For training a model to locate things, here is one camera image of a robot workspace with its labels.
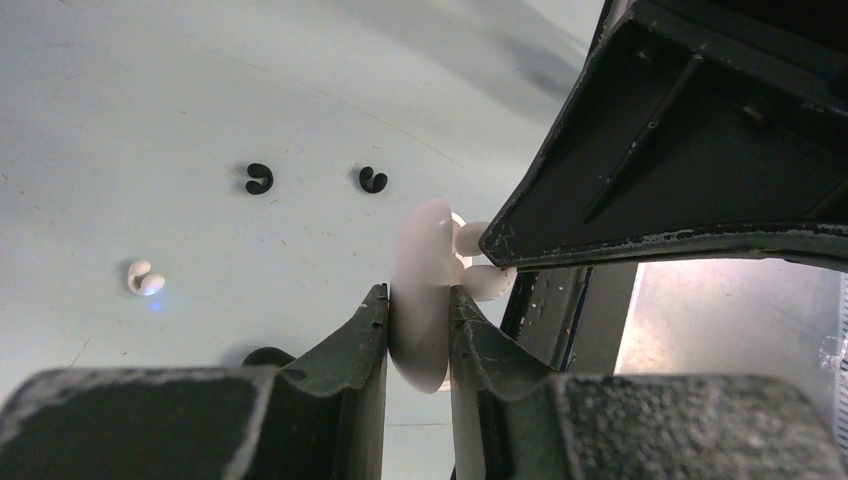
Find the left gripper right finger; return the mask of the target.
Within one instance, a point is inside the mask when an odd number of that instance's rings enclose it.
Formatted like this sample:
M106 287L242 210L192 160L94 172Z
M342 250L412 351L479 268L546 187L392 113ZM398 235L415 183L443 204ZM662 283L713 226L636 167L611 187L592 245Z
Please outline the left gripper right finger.
M769 377L573 376L449 294L459 479L843 479L828 427Z

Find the white earbud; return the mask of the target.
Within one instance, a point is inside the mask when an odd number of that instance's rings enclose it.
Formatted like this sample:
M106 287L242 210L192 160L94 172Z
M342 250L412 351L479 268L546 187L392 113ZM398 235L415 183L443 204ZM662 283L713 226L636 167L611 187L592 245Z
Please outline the white earbud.
M139 296L152 296L160 292L165 286L165 278L152 272L152 265L146 260L133 262L127 271L127 285L129 290Z
M474 258L482 255L479 240L487 228L487 222L466 223L459 217L453 218L452 252L457 261L454 283L461 285L477 302L501 297L517 278L515 268L473 263Z

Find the white earbud charging case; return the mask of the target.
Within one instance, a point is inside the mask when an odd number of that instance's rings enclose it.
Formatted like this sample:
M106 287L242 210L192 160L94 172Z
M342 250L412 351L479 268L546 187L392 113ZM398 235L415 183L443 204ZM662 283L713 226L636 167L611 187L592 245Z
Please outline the white earbud charging case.
M407 215L395 240L388 348L403 379L424 394L439 391L447 376L449 293L463 265L454 227L449 204L436 197Z

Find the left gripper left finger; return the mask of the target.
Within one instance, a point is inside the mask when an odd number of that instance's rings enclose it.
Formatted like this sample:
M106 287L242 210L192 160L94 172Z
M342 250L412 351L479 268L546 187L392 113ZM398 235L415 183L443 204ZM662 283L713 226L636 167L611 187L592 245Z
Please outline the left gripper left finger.
M1 412L5 479L377 479L389 301L283 368L56 369Z

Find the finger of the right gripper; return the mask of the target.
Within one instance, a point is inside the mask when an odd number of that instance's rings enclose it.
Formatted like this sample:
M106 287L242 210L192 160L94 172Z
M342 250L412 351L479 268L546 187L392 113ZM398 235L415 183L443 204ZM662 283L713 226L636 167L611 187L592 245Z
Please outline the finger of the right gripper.
M847 267L847 5L635 1L481 238L522 270Z

